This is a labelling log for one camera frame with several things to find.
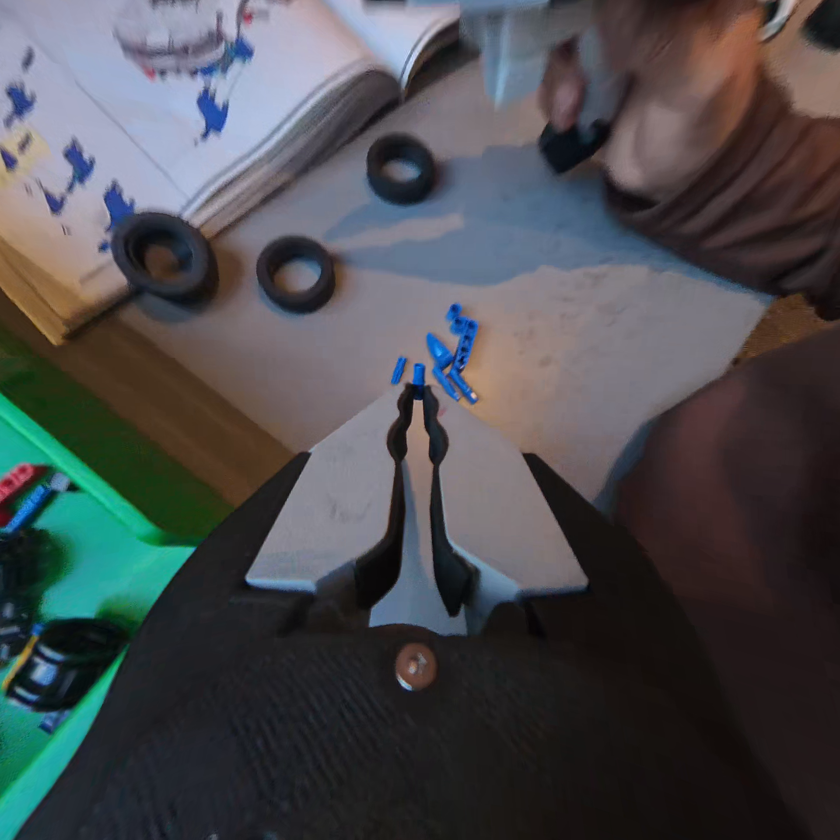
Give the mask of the green box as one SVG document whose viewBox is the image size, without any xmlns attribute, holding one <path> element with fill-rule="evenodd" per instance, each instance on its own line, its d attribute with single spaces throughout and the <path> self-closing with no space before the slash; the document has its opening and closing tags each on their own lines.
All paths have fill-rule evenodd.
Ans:
<svg viewBox="0 0 840 840">
<path fill-rule="evenodd" d="M 1 393 L 2 475 L 22 463 L 48 468 L 32 489 L 2 508 L 2 528 L 53 474 L 71 480 L 28 528 L 61 541 L 64 575 L 44 589 L 2 595 L 3 684 L 27 641 L 49 622 L 101 618 L 134 635 L 174 573 L 232 508 L 5 329 Z M 2 838 L 15 838 L 67 767 L 122 654 L 68 710 L 33 712 L 2 691 Z"/>
</svg>

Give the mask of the long blue connector pin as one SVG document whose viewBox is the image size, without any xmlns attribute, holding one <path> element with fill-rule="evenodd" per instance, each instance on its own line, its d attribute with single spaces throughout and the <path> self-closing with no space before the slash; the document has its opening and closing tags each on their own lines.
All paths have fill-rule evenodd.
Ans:
<svg viewBox="0 0 840 840">
<path fill-rule="evenodd" d="M 8 524 L 1 529 L 2 538 L 11 539 L 34 525 L 53 498 L 68 491 L 70 486 L 70 478 L 56 472 L 46 482 L 34 488 L 20 504 Z"/>
</svg>

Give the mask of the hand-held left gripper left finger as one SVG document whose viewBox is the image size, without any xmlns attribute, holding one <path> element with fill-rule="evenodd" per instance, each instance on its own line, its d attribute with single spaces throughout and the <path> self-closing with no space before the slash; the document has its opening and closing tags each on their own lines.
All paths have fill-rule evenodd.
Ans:
<svg viewBox="0 0 840 840">
<path fill-rule="evenodd" d="M 392 388 L 312 447 L 246 573 L 250 587 L 370 610 L 402 567 L 415 389 Z"/>
</svg>

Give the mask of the black rubber tyre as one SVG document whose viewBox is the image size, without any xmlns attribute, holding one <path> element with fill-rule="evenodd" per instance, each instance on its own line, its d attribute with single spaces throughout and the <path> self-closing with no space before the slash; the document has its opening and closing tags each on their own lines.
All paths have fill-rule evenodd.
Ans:
<svg viewBox="0 0 840 840">
<path fill-rule="evenodd" d="M 304 260 L 318 267 L 318 278 L 307 290 L 289 290 L 276 279 L 291 262 Z M 257 258 L 255 276 L 262 291 L 280 310 L 309 314 L 323 308 L 337 287 L 335 262 L 328 250 L 313 238 L 291 235 L 270 241 Z"/>
<path fill-rule="evenodd" d="M 111 254 L 132 289 L 179 306 L 201 306 L 217 293 L 217 259 L 208 240 L 184 219 L 161 212 L 127 216 L 113 229 Z M 153 249 L 174 260 L 174 277 L 159 278 L 149 267 Z"/>
<path fill-rule="evenodd" d="M 401 161 L 416 170 L 414 178 L 398 181 L 386 167 Z M 421 203 L 433 191 L 437 163 L 432 152 L 417 138 L 406 133 L 388 133 L 373 142 L 366 155 L 366 177 L 372 192 L 383 201 L 410 206 Z"/>
</svg>

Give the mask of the red L-shaped beam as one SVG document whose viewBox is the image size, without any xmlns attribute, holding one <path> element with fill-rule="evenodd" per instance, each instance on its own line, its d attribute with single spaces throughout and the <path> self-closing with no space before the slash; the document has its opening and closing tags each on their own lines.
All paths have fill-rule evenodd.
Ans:
<svg viewBox="0 0 840 840">
<path fill-rule="evenodd" d="M 11 505 L 24 492 L 32 489 L 42 480 L 48 468 L 44 465 L 22 463 L 11 468 L 1 477 L 1 507 Z"/>
</svg>

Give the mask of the yellow axle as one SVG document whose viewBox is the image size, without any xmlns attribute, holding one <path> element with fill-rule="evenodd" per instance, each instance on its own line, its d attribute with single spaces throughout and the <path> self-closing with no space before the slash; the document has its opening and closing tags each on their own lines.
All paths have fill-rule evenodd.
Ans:
<svg viewBox="0 0 840 840">
<path fill-rule="evenodd" d="M 3 693 L 8 693 L 10 686 L 12 685 L 15 677 L 17 676 L 20 669 L 27 663 L 28 659 L 32 655 L 33 646 L 37 642 L 37 637 L 31 637 L 22 651 L 20 652 L 19 656 L 16 657 L 14 662 L 12 663 L 10 669 L 6 673 L 6 676 L 3 680 L 2 684 L 2 691 Z"/>
</svg>

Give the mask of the open instruction booklet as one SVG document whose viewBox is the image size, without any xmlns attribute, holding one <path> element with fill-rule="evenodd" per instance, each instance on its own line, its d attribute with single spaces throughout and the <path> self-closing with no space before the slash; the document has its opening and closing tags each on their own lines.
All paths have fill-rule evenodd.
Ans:
<svg viewBox="0 0 840 840">
<path fill-rule="evenodd" d="M 128 293 L 124 218 L 217 235 L 458 35 L 451 3 L 1 2 L 2 292 L 61 343 Z"/>
</svg>

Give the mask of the blue L-shaped beam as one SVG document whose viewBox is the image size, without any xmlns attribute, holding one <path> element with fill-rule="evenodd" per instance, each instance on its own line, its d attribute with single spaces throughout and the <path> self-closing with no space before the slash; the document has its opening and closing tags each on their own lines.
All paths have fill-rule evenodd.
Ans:
<svg viewBox="0 0 840 840">
<path fill-rule="evenodd" d="M 458 302 L 453 303 L 447 310 L 447 321 L 450 332 L 458 339 L 453 367 L 455 371 L 462 373 L 469 363 L 474 349 L 479 322 L 464 314 L 464 310 Z"/>
</svg>

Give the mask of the person's right hand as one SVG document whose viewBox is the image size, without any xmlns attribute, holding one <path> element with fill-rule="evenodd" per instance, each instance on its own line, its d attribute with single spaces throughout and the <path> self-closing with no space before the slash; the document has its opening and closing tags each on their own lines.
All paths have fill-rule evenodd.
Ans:
<svg viewBox="0 0 840 840">
<path fill-rule="evenodd" d="M 739 126 L 760 76 L 757 2 L 595 2 L 623 87 L 601 150 L 609 182 L 653 202 L 677 193 Z"/>
</svg>

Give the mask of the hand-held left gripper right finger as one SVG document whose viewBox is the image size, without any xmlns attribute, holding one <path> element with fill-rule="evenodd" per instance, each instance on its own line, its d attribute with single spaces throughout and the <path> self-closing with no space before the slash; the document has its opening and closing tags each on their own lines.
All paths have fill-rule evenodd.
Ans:
<svg viewBox="0 0 840 840">
<path fill-rule="evenodd" d="M 583 592 L 589 579 L 524 454 L 502 433 L 424 388 L 433 466 L 434 578 L 450 616 Z"/>
</svg>

